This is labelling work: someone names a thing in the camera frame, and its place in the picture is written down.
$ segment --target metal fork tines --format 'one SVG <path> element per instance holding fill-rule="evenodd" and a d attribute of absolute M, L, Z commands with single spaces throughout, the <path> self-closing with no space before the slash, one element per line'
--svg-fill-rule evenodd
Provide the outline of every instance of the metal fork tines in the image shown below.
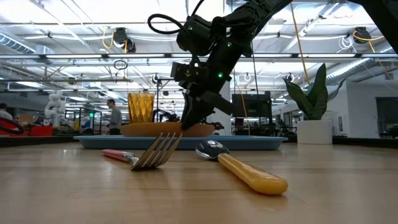
<path fill-rule="evenodd" d="M 164 136 L 160 133 L 138 160 L 132 160 L 131 170 L 155 168 L 165 164 L 181 141 L 182 134 L 173 142 L 175 135 L 173 133 L 170 136 L 170 133 L 167 133 Z"/>

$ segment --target pink fork handle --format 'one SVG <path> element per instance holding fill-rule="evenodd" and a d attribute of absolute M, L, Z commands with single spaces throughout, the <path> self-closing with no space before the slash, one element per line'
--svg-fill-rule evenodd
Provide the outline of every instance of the pink fork handle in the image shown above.
<path fill-rule="evenodd" d="M 117 150 L 112 150 L 112 149 L 104 149 L 101 151 L 101 153 L 104 156 L 112 157 L 113 159 L 117 159 L 119 161 L 131 162 L 130 159 L 127 159 L 124 157 L 126 154 L 129 154 L 129 152 L 122 152 L 122 151 L 117 151 Z"/>

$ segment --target yellow spoon handle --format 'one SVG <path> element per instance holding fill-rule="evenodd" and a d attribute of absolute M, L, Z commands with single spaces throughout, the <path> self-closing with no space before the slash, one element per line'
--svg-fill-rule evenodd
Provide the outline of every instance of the yellow spoon handle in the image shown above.
<path fill-rule="evenodd" d="M 240 162 L 227 153 L 218 155 L 218 161 L 257 192 L 266 195 L 280 195 L 287 190 L 286 180 Z"/>

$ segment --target black screen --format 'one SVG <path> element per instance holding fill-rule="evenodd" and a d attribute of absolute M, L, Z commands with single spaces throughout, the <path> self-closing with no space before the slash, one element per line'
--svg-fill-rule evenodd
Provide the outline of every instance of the black screen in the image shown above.
<path fill-rule="evenodd" d="M 246 109 L 247 117 L 268 117 L 271 113 L 271 98 L 270 95 L 243 95 L 244 106 Z M 236 106 L 233 113 L 234 117 L 246 117 L 242 104 L 241 94 L 232 94 L 232 103 Z"/>

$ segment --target green leaf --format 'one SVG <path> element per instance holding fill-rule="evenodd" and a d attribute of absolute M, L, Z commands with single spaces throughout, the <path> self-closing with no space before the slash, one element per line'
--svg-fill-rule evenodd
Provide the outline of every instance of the green leaf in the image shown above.
<path fill-rule="evenodd" d="M 318 95 L 321 92 L 324 92 L 326 89 L 326 65 L 323 64 L 317 71 L 317 75 L 315 76 L 315 81 L 311 89 L 309 89 L 307 93 L 307 98 L 312 106 L 318 101 Z"/>
<path fill-rule="evenodd" d="M 331 101 L 332 99 L 334 99 L 334 98 L 337 96 L 337 94 L 338 94 L 340 88 L 343 86 L 343 83 L 344 83 L 345 80 L 346 80 L 346 79 L 343 79 L 343 80 L 338 84 L 337 89 L 336 89 L 335 91 L 333 91 L 332 93 L 329 94 L 328 101 Z"/>
<path fill-rule="evenodd" d="M 308 96 L 309 93 L 311 93 L 313 87 L 313 82 L 311 82 L 311 84 L 308 86 L 308 90 L 305 92 L 305 95 Z"/>
<path fill-rule="evenodd" d="M 304 113 L 311 111 L 313 106 L 307 100 L 307 96 L 303 92 L 303 90 L 296 84 L 288 81 L 286 78 L 283 79 L 286 83 L 286 89 L 289 93 L 289 96 L 297 103 L 297 106 Z"/>
<path fill-rule="evenodd" d="M 328 108 L 328 90 L 318 92 L 317 102 L 315 106 L 309 111 L 306 116 L 308 120 L 320 120 Z"/>

